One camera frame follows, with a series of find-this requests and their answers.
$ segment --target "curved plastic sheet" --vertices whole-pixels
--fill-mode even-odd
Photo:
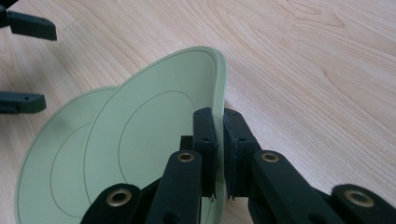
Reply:
[[[116,88],[89,91],[58,110],[31,144],[16,189],[17,223],[79,223],[90,206],[84,184],[92,120]]]
[[[217,50],[184,49],[140,71],[97,107],[66,113],[76,100],[65,106],[58,114],[67,119],[56,121],[60,115],[55,115],[25,159],[17,186],[17,220],[79,223],[102,190],[118,183],[145,187],[162,176],[180,136],[192,135],[192,113],[211,107],[220,144],[218,198],[203,198],[201,220],[220,223],[225,78],[225,61]],[[80,114],[89,114],[87,120]]]

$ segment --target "black bracket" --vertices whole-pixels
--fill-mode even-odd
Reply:
[[[394,223],[396,209],[368,189],[312,188],[280,153],[261,150],[241,114],[224,113],[229,197],[248,197],[254,223]]]
[[[44,18],[7,10],[18,0],[0,1],[0,28],[9,26],[12,34],[56,40],[55,25]],[[47,107],[44,95],[0,92],[0,114],[37,113]]]
[[[12,34],[56,40],[55,25],[44,18],[8,11],[16,1],[0,2],[0,28],[9,26]]]
[[[0,114],[33,114],[46,107],[44,95],[0,91]]]
[[[226,109],[223,120],[227,192],[248,198],[254,223],[396,220],[396,209],[368,189],[342,185],[329,196],[309,186],[283,155],[261,150],[238,112]],[[214,194],[217,147],[210,109],[196,111],[193,136],[181,137],[160,180],[142,190],[125,184],[106,189],[81,223],[199,223],[202,197]]]

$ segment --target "wooden table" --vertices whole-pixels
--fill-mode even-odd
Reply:
[[[0,90],[44,93],[34,115],[0,115],[0,223],[14,223],[26,149],[84,91],[120,85],[172,52],[205,45],[227,59],[226,106],[262,148],[315,188],[360,185],[396,206],[396,2],[325,0],[21,0],[58,41],[0,31]],[[249,223],[246,200],[224,223]]]

